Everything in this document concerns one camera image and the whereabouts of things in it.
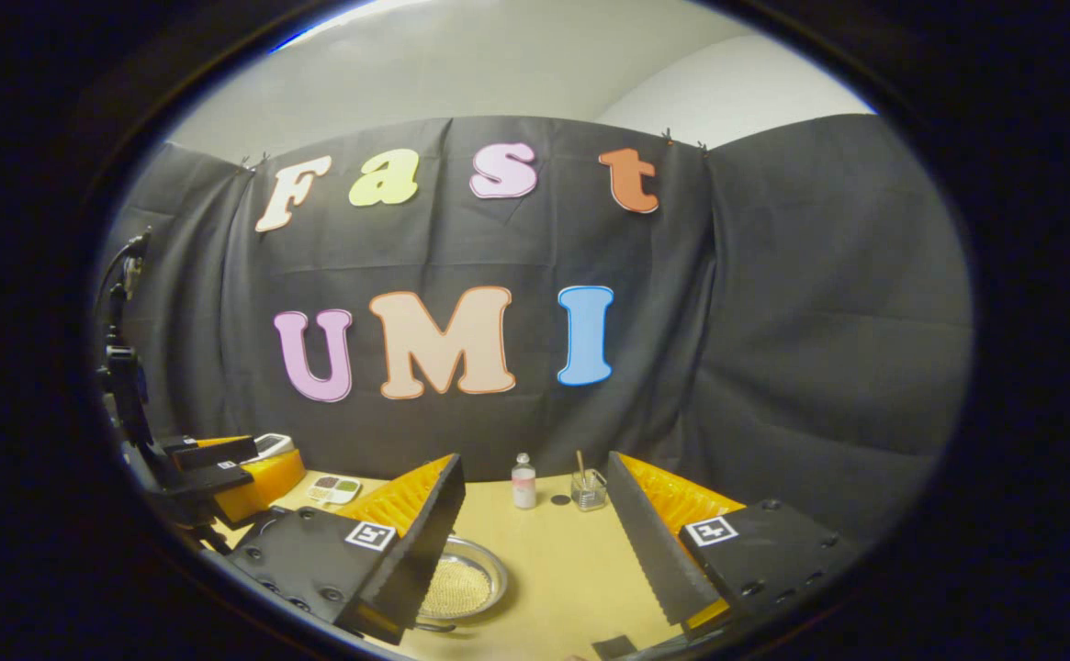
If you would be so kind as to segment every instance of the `ceiling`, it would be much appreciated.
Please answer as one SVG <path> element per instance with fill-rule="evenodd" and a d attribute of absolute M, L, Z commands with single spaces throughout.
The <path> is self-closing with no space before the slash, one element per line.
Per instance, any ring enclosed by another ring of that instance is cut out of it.
<path fill-rule="evenodd" d="M 253 63 L 169 139 L 240 163 L 432 117 L 591 121 L 678 59 L 754 34 L 683 0 L 412 2 Z"/>

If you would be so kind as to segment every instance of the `metal bowl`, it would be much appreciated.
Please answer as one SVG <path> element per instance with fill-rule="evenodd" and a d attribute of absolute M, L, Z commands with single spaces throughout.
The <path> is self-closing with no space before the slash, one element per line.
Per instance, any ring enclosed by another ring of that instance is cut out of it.
<path fill-rule="evenodd" d="M 475 608 L 473 611 L 459 613 L 455 616 L 428 613 L 422 608 L 419 612 L 422 618 L 438 619 L 443 620 L 444 622 L 450 622 L 455 619 L 472 618 L 473 615 L 478 615 L 488 611 L 490 606 L 493 606 L 494 603 L 502 598 L 502 595 L 506 594 L 506 582 L 508 582 L 506 568 L 502 565 L 502 562 L 498 559 L 498 556 L 487 551 L 484 545 L 460 539 L 460 537 L 450 536 L 449 540 L 445 541 L 445 549 L 441 554 L 441 560 L 462 562 L 464 565 L 469 565 L 475 569 L 480 569 L 490 583 L 490 596 L 485 600 L 483 605 Z"/>

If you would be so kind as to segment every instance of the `blue letter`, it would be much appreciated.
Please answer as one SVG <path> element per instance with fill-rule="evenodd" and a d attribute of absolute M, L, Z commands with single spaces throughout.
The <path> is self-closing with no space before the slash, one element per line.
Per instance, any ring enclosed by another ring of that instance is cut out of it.
<path fill-rule="evenodd" d="M 612 375 L 605 363 L 605 314 L 612 304 L 608 288 L 567 288 L 560 305 L 567 308 L 567 367 L 560 371 L 565 386 L 597 384 Z"/>

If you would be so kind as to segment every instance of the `yellow letter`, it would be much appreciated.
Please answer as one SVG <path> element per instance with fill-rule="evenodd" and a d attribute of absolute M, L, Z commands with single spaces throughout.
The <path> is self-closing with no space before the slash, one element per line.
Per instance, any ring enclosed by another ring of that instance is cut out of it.
<path fill-rule="evenodd" d="M 314 178 L 326 174 L 330 169 L 330 156 L 312 159 L 304 164 L 284 167 L 275 175 L 274 196 L 270 205 L 265 206 L 265 215 L 257 220 L 257 231 L 277 230 L 290 224 L 290 202 L 302 204 L 310 193 Z"/>
<path fill-rule="evenodd" d="M 464 356 L 464 375 L 457 382 L 462 393 L 502 393 L 515 386 L 506 372 L 502 342 L 502 313 L 509 305 L 509 289 L 468 289 L 457 302 L 443 334 L 432 314 L 413 292 L 392 292 L 371 298 L 368 306 L 384 325 L 384 357 L 387 382 L 383 397 L 410 400 L 425 393 L 425 384 L 412 376 L 416 360 L 438 393 L 446 393 L 457 363 Z"/>
<path fill-rule="evenodd" d="M 392 150 L 371 156 L 363 164 L 363 176 L 351 185 L 351 204 L 370 206 L 376 202 L 400 204 L 416 194 L 416 166 L 421 165 L 421 154 L 413 150 Z"/>

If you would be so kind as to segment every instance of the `white bottle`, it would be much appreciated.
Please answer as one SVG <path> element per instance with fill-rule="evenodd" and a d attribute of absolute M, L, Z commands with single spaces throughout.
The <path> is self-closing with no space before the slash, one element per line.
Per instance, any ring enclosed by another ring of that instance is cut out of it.
<path fill-rule="evenodd" d="M 515 507 L 530 509 L 535 506 L 535 467 L 525 451 L 518 456 L 518 465 L 509 473 L 509 483 L 515 489 Z"/>

